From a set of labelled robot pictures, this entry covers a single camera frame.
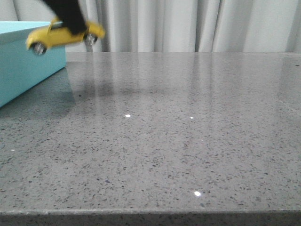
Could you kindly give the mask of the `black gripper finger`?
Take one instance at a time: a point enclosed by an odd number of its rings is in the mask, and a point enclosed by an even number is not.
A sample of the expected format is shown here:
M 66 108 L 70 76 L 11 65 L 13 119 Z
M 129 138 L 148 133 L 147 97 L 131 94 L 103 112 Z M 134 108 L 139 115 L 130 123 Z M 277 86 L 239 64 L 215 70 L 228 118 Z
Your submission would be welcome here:
M 87 30 L 77 0 L 44 0 L 43 2 L 52 9 L 73 35 Z

